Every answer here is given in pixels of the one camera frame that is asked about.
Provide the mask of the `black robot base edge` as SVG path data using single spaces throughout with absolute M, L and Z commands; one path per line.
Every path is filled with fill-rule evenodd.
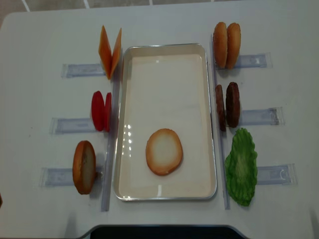
M 86 239 L 245 239 L 241 232 L 228 226 L 102 226 Z

